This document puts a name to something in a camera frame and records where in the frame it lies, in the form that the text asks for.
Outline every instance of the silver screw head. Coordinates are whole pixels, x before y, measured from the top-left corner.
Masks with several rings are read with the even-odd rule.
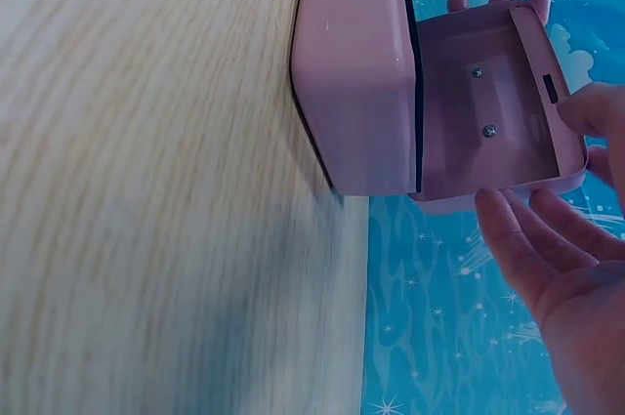
[[[495,135],[497,135],[497,127],[492,124],[488,124],[481,129],[481,132],[488,139],[492,139]]]

